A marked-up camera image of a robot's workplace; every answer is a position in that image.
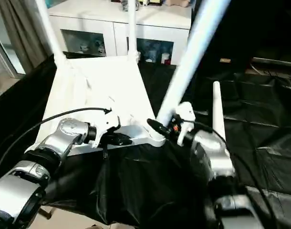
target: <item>gray curtain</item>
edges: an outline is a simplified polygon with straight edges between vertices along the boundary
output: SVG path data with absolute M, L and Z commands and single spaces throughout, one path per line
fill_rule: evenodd
M 0 0 L 0 11 L 12 46 L 26 73 L 47 57 L 24 0 Z

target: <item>cabinet door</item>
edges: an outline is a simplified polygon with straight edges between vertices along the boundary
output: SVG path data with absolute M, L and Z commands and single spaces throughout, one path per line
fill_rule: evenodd
M 55 34 L 66 52 L 116 56 L 112 22 L 50 16 Z
M 118 56 L 127 55 L 128 29 L 128 24 L 114 23 Z M 188 35 L 189 30 L 184 29 L 137 25 L 137 50 L 141 52 L 141 60 L 167 63 L 164 60 L 169 56 L 171 64 L 179 64 L 187 46 Z

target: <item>tile floor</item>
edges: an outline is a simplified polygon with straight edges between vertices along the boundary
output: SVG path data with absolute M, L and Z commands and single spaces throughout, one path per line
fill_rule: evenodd
M 50 210 L 50 207 L 42 207 L 45 210 Z M 103 229 L 134 229 L 128 225 L 112 224 L 104 225 L 93 219 L 72 212 L 56 209 L 50 220 L 45 219 L 41 215 L 37 215 L 29 229 L 86 229 L 92 225 L 97 225 Z
M 0 74 L 0 95 L 12 87 L 19 79 L 10 77 L 6 72 Z

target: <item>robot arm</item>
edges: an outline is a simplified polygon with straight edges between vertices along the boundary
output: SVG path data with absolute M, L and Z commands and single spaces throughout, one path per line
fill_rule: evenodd
M 204 214 L 209 229 L 263 229 L 244 186 L 240 185 L 225 142 L 211 131 L 194 128 L 195 116 L 190 103 L 175 110 L 168 128 L 148 119 L 148 124 L 166 139 L 190 148 L 205 168 L 208 198 Z
M 73 145 L 94 142 L 96 147 L 108 130 L 120 126 L 112 112 L 103 126 L 90 126 L 72 118 L 60 121 L 56 131 L 35 150 L 26 152 L 17 165 L 0 179 L 0 229 L 26 228 L 45 196 L 48 181 L 66 159 Z

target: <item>black cable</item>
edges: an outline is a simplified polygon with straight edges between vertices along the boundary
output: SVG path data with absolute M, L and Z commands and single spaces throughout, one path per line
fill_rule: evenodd
M 50 118 L 46 118 L 44 120 L 42 120 L 41 122 L 35 124 L 33 127 L 31 127 L 30 129 L 28 129 L 27 131 L 25 131 L 24 133 L 22 133 L 21 136 L 19 136 L 10 146 L 9 148 L 6 150 L 6 152 L 2 155 L 1 159 L 0 159 L 0 166 L 2 164 L 2 162 L 4 161 L 4 159 L 6 158 L 7 154 L 10 152 L 10 150 L 13 148 L 13 146 L 19 142 L 27 133 L 29 133 L 30 131 L 34 130 L 35 128 L 37 128 L 38 126 L 51 121 L 52 119 L 61 117 L 63 115 L 68 115 L 71 113 L 75 113 L 75 112 L 79 112 L 79 111 L 89 111 L 89 110 L 96 110 L 96 111 L 104 111 L 104 112 L 109 112 L 110 110 L 108 109 L 104 109 L 104 108 L 98 108 L 98 107 L 86 107 L 86 108 L 80 108 L 80 109 L 75 109 L 75 110 L 70 110 L 70 111 L 66 111 L 60 114 L 56 114 L 54 116 L 51 116 Z
M 188 122 L 188 123 L 194 123 L 196 125 L 200 125 L 200 126 L 204 127 L 205 130 L 210 130 L 210 131 L 214 132 L 223 141 L 223 143 L 225 144 L 225 147 L 228 150 L 229 154 L 231 154 L 232 156 L 236 157 L 242 163 L 242 165 L 246 168 L 246 170 L 248 171 L 251 179 L 254 182 L 254 185 L 255 185 L 256 189 L 259 191 L 259 193 L 260 193 L 260 195 L 261 195 L 261 197 L 262 197 L 262 199 L 263 199 L 263 201 L 264 201 L 264 203 L 265 203 L 265 205 L 266 205 L 266 207 L 267 207 L 267 209 L 268 209 L 268 211 L 270 213 L 271 220 L 273 220 L 275 228 L 277 229 L 278 228 L 277 227 L 277 225 L 278 225 L 277 224 L 277 218 L 276 218 L 276 215 L 275 215 L 275 213 L 273 211 L 273 208 L 271 207 L 269 200 L 267 199 L 266 195 L 264 194 L 263 190 L 261 189 L 261 187 L 259 185 L 259 182 L 257 181 L 256 177 L 252 173 L 249 165 L 243 160 L 243 158 L 241 158 L 241 156 L 239 156 L 238 154 L 231 153 L 226 140 L 215 129 L 213 129 L 212 127 L 210 127 L 210 126 L 208 126 L 206 124 L 200 123 L 200 122 L 188 121 L 188 120 L 184 120 L 184 119 L 182 121 L 183 122 Z

